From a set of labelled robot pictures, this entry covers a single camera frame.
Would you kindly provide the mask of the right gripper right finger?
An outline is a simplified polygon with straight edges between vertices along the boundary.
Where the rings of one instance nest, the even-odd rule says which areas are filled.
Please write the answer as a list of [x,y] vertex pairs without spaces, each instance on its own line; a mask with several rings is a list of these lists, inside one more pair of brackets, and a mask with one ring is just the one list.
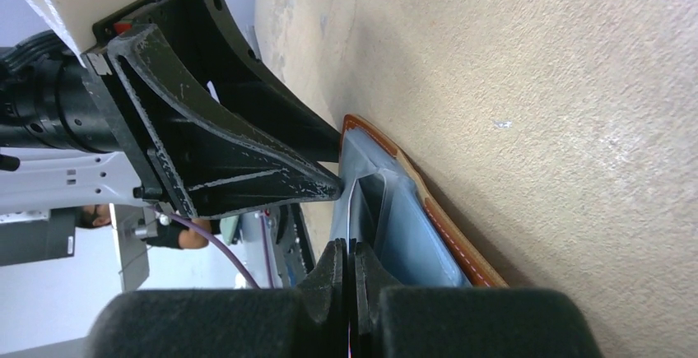
[[379,295],[401,283],[384,269],[369,244],[351,242],[351,356],[382,357]]

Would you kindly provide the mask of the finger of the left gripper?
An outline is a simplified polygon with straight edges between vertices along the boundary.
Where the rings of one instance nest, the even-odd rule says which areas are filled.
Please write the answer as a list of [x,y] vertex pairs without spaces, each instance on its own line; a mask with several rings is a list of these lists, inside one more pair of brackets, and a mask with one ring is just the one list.
[[167,202],[186,216],[222,218],[268,206],[337,199],[339,178],[325,168],[235,123],[199,118],[158,82],[145,60],[160,45],[145,25],[115,37],[109,60],[136,106],[153,144],[151,161]]
[[144,58],[197,117],[264,133],[309,161],[338,160],[338,130],[264,65],[226,0],[148,0],[131,12],[130,24],[161,40]]

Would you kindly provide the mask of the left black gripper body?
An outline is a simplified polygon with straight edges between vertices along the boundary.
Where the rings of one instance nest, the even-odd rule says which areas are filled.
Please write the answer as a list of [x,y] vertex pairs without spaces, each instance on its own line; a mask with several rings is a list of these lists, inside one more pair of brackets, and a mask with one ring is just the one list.
[[1,57],[1,200],[145,203],[164,197],[153,144],[106,53],[126,11],[96,24],[101,76],[52,31]]

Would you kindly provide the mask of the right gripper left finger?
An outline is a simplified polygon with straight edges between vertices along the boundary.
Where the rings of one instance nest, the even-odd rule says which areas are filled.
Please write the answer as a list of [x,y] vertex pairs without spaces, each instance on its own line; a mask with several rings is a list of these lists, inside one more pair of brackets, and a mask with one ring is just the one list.
[[346,241],[332,240],[314,270],[296,287],[301,302],[296,356],[347,356],[346,275]]

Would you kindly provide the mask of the brown leather card holder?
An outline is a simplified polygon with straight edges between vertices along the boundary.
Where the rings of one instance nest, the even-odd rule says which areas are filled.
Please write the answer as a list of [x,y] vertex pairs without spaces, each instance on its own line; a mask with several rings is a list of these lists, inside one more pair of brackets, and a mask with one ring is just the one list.
[[368,244],[402,284],[506,287],[426,187],[406,152],[356,114],[342,123],[330,236]]

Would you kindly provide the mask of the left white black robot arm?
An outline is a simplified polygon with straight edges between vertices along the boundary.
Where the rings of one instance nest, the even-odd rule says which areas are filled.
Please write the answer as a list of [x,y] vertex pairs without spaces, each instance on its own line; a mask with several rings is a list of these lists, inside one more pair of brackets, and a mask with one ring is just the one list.
[[218,219],[332,201],[339,132],[255,55],[225,0],[136,0],[73,54],[1,53],[1,211],[171,205]]

